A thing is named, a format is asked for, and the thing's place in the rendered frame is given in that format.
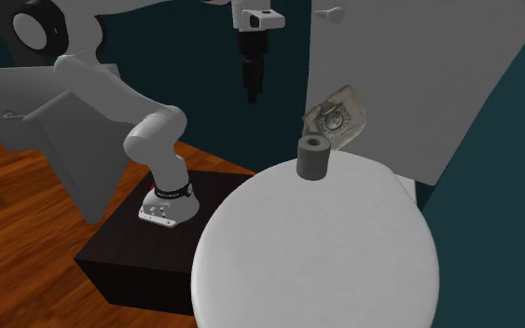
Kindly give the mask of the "grey toilet paper roll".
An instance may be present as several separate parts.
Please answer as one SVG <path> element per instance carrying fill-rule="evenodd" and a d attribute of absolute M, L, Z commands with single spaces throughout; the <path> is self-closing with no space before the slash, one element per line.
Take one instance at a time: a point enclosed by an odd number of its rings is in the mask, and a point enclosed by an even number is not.
<path fill-rule="evenodd" d="M 325 178 L 331 143 L 321 135 L 305 135 L 297 144 L 297 175 L 308 181 Z"/>

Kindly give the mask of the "grey cabinet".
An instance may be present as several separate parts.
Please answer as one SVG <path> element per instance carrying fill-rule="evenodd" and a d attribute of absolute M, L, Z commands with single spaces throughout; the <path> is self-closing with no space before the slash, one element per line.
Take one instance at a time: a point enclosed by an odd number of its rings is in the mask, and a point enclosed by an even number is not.
<path fill-rule="evenodd" d="M 102 220 L 129 164 L 131 129 L 64 88 L 51 66 L 0 68 L 0 142 L 39 149 L 88 223 Z"/>

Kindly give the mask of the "white toilet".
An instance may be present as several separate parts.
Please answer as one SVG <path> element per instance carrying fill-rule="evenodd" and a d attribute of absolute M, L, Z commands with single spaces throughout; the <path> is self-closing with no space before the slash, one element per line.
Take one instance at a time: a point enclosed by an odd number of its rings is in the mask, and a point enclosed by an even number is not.
<path fill-rule="evenodd" d="M 220 205 L 199 328 L 525 328 L 525 0 L 313 0 L 309 109 L 366 127 Z"/>

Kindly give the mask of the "dark robot stand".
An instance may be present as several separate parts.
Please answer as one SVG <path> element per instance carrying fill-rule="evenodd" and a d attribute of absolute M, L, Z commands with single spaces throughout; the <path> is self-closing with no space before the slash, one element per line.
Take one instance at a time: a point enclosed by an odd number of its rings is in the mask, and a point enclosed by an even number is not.
<path fill-rule="evenodd" d="M 193 314 L 190 274 L 202 231 L 223 200 L 250 176 L 191 171 L 189 177 L 200 202 L 192 219 L 166 227 L 138 217 L 153 184 L 148 174 L 75 256 L 108 303 Z"/>

